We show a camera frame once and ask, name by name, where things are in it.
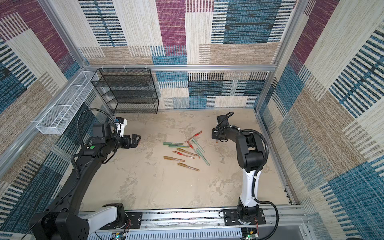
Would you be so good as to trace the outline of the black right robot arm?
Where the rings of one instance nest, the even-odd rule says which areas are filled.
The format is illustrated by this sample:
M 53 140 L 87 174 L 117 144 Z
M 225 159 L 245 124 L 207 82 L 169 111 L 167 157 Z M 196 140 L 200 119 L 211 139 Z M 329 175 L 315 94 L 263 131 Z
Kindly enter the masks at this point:
M 237 206 L 240 224 L 250 224 L 259 215 L 258 187 L 260 175 L 268 161 L 269 147 L 264 136 L 256 130 L 241 129 L 229 123 L 234 112 L 217 117 L 212 139 L 236 144 L 237 161 L 243 170 L 242 193 Z

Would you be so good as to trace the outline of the red gel pen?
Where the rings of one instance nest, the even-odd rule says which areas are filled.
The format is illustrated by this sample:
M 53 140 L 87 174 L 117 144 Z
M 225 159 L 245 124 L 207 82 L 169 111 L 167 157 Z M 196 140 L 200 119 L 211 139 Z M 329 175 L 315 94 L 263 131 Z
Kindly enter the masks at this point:
M 185 140 L 185 143 L 188 142 L 189 140 L 191 140 L 192 138 L 194 137 L 197 137 L 198 135 L 200 135 L 203 131 L 199 131 L 198 133 L 194 134 L 193 136 L 191 136 L 190 138 L 188 138 L 187 140 Z
M 190 158 L 190 159 L 195 159 L 195 157 L 192 157 L 192 156 L 183 154 L 183 153 L 178 152 L 178 151 L 173 151 L 173 153 L 178 154 L 178 155 L 180 155 L 180 156 L 184 156 L 184 157 Z
M 186 141 L 187 144 L 189 145 L 189 147 L 195 152 L 195 154 L 197 155 L 197 157 L 200 159 L 200 155 L 197 153 L 196 149 L 193 147 L 193 145 L 190 143 L 190 141 Z

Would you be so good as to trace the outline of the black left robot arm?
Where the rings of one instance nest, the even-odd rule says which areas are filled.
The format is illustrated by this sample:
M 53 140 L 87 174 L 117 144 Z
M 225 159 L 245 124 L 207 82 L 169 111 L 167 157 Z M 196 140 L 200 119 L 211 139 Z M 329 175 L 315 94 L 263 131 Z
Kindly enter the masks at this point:
M 85 218 L 78 215 L 93 177 L 110 160 L 109 154 L 131 147 L 130 136 L 124 135 L 126 125 L 123 118 L 94 125 L 91 144 L 82 146 L 71 158 L 73 170 L 63 188 L 43 213 L 30 220 L 37 240 L 86 240 L 104 226 L 121 229 L 128 224 L 123 204 L 107 204 Z

